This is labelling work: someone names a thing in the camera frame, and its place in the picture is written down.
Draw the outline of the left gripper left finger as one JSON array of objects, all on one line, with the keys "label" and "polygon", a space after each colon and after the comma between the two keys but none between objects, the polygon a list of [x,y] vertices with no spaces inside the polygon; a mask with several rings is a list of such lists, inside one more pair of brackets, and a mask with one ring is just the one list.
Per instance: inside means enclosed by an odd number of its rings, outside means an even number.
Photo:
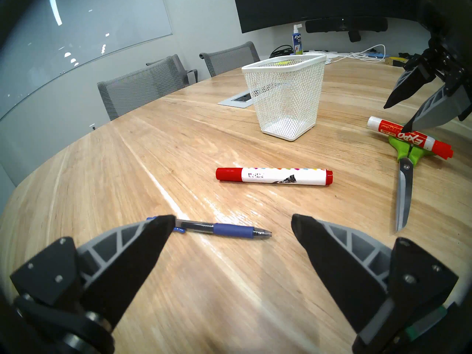
[{"label": "left gripper left finger", "polygon": [[20,296],[68,313],[94,312],[116,326],[154,269],[174,227],[174,215],[113,228],[76,247],[60,237],[17,268]]}]

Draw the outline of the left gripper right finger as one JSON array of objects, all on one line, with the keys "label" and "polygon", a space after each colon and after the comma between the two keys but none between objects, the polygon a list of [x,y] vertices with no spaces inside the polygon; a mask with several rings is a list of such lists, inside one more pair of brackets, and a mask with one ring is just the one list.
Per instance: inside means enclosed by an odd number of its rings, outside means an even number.
[{"label": "left gripper right finger", "polygon": [[458,281],[412,240],[393,248],[359,230],[294,214],[292,231],[358,335],[393,335],[439,308]]}]

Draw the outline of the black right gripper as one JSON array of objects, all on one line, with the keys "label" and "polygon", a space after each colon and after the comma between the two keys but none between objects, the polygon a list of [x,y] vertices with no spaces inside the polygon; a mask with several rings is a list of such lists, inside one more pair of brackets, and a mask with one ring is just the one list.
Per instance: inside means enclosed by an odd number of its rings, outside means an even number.
[{"label": "black right gripper", "polygon": [[402,132],[442,126],[456,117],[463,121],[471,114],[471,0],[421,0],[421,24],[431,34],[426,59],[413,56],[408,60],[384,108],[410,98],[436,75],[446,88],[461,86],[447,95],[443,85]]}]

